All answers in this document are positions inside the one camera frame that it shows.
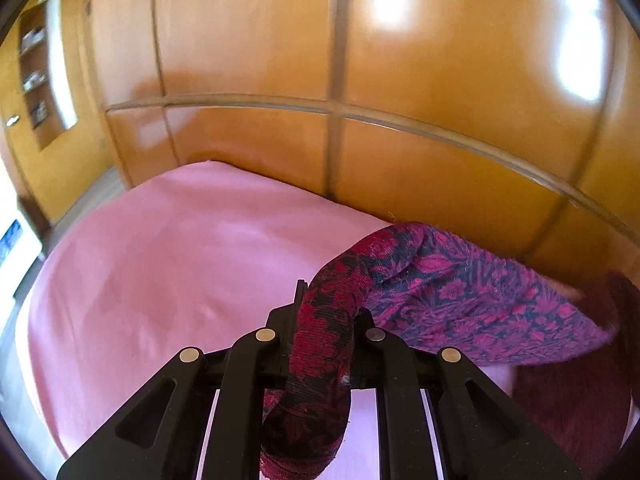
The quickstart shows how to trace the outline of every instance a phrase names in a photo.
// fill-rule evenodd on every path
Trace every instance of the item on shelf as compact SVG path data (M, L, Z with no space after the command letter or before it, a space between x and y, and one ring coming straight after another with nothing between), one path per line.
M44 27L38 27L30 30L22 37L22 43L20 44L20 53L24 54L28 50L31 50L34 46L42 43L44 40Z
M27 79L22 83L22 88L25 92L30 92L37 86L40 86L47 79L47 76L43 74L40 70L36 70L31 72Z
M44 101L40 101L31 111L31 122L33 127L37 128L49 117L49 111L47 110L47 104Z

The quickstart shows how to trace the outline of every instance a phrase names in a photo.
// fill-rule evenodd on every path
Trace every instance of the garment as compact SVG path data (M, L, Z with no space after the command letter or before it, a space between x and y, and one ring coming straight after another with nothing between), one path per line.
M260 466L271 480L315 478L334 458L361 308L414 348L456 346L478 365L565 361L618 329L516 261L418 222L384 228L324 266L303 298L286 389L265 398Z

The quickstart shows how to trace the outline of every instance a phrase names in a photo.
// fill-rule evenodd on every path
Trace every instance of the screw head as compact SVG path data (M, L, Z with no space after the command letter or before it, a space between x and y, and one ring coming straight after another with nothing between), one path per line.
M445 348L441 355L447 363L457 363L462 359L462 355L455 348Z
M385 331L381 328L369 328L367 330L367 339L369 341L382 341L385 335Z
M276 333L271 328L261 328L255 333L255 338L262 342L273 341L275 337Z
M200 357L200 351L197 348L185 348L180 352L180 361L183 363L193 363Z

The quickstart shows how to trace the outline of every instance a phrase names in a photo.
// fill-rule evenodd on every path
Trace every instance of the pink fabric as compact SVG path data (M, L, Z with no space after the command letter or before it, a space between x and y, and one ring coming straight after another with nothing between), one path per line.
M386 225L220 162L162 174L90 214L46 261L16 336L32 400L62 453L180 348L228 348L290 303L296 280ZM494 367L492 377L508 389L510 373ZM362 421L323 478L353 478L355 458L368 457L363 478L377 472L366 399L354 396L351 417Z

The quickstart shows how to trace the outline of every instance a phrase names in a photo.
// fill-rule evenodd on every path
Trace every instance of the floor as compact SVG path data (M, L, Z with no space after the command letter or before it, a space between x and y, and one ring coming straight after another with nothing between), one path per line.
M44 252L56 244L84 215L125 192L118 171L111 168L76 202L44 240ZM33 286L42 261L37 260L15 293L15 307L0 335L0 413L24 452L47 480L54 480L64 459L28 397L15 350L15 321Z

